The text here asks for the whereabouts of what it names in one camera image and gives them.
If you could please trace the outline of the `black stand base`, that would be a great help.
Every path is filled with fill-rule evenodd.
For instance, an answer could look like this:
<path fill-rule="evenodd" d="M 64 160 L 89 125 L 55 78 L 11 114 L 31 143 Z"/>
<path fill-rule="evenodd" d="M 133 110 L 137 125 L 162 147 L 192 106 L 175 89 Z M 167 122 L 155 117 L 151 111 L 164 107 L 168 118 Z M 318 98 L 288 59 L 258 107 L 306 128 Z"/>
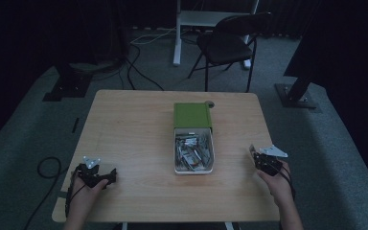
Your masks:
<path fill-rule="evenodd" d="M 60 102 L 63 98 L 84 98 L 90 82 L 91 73 L 82 72 L 68 63 L 56 65 L 58 79 L 51 92 L 43 97 L 43 102 Z"/>

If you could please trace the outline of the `black metal stand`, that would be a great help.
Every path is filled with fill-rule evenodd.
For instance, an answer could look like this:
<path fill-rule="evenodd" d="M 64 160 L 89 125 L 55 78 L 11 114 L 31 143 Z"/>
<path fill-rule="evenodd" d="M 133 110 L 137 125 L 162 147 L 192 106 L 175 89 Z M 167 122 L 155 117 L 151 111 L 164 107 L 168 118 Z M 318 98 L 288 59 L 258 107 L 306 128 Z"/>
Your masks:
<path fill-rule="evenodd" d="M 276 83 L 275 89 L 283 107 L 315 109 L 317 104 L 311 99 L 308 87 L 313 73 L 310 69 L 291 62 L 285 72 L 286 75 L 296 77 L 294 84 Z"/>

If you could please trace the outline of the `person's left hand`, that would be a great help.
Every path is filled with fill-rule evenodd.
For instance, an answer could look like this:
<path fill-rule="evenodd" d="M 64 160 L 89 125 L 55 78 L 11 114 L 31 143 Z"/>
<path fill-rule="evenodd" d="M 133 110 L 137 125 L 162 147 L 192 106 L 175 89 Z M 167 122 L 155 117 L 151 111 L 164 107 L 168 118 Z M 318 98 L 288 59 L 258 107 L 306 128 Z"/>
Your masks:
<path fill-rule="evenodd" d="M 68 218 L 87 219 L 107 179 L 99 182 L 94 188 L 90 188 L 77 177 L 74 181 L 73 195 L 70 202 Z"/>

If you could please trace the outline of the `black folding chair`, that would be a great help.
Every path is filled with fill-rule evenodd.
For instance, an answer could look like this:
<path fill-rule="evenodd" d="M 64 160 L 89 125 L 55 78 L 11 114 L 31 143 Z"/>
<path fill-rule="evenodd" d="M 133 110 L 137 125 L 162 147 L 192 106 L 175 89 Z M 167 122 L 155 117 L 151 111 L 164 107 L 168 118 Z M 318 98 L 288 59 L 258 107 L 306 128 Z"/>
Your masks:
<path fill-rule="evenodd" d="M 228 70 L 234 63 L 250 61 L 245 92 L 250 90 L 254 61 L 257 53 L 257 37 L 264 34 L 269 26 L 272 13 L 269 11 L 248 15 L 225 17 L 210 33 L 196 39 L 200 54 L 188 75 L 204 71 L 204 91 L 209 87 L 209 69 L 226 65 Z"/>

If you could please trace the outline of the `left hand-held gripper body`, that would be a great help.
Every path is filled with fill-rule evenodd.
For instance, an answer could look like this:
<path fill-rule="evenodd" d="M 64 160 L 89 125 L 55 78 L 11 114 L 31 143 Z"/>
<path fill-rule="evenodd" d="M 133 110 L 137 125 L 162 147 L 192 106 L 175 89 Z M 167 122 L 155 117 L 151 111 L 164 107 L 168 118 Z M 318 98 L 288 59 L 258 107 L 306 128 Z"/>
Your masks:
<path fill-rule="evenodd" d="M 108 174 L 99 175 L 100 162 L 100 158 L 84 156 L 76 168 L 79 178 L 90 188 L 94 188 L 104 179 L 109 179 Z"/>

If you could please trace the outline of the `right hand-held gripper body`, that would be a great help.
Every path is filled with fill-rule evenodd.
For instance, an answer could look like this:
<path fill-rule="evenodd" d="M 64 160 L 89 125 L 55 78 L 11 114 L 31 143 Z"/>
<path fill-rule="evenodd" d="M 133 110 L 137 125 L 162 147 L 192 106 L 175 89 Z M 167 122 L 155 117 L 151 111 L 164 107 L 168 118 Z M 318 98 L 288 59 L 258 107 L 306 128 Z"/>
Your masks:
<path fill-rule="evenodd" d="M 287 158 L 288 154 L 274 145 L 258 150 L 256 158 L 259 159 L 260 168 L 258 170 L 274 176 L 279 173 L 283 163 L 278 160 L 279 157 Z"/>

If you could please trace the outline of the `person's right hand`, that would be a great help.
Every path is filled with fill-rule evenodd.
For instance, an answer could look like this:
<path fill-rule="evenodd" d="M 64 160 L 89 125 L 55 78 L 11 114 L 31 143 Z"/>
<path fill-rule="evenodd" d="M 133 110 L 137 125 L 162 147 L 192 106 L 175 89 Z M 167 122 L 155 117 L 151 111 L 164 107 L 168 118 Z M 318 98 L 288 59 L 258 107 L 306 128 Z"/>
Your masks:
<path fill-rule="evenodd" d="M 257 170 L 257 174 L 266 183 L 271 195 L 274 197 L 274 202 L 278 207 L 280 204 L 294 202 L 290 185 L 290 169 L 287 162 L 283 161 L 281 171 L 274 176 L 270 176 L 260 170 Z"/>

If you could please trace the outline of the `white desk frame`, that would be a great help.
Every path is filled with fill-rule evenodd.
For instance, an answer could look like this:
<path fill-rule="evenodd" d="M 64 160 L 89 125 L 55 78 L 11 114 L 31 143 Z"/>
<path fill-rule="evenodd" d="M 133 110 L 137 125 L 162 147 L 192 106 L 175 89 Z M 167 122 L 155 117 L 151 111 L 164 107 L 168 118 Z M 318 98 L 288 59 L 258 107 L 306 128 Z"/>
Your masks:
<path fill-rule="evenodd" d="M 181 27 L 214 27 L 227 16 L 237 15 L 236 12 L 229 11 L 193 11 L 182 10 L 181 1 L 176 0 L 175 14 L 175 43 L 172 64 L 179 66 L 181 63 Z"/>

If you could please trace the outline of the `dark curtain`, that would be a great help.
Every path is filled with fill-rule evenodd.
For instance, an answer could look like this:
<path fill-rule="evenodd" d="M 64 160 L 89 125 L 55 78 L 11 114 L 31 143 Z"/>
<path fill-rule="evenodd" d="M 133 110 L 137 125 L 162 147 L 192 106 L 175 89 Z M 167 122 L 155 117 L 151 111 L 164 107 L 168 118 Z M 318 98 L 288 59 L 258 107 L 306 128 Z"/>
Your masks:
<path fill-rule="evenodd" d="M 286 74 L 326 89 L 368 168 L 368 0 L 320 0 Z"/>

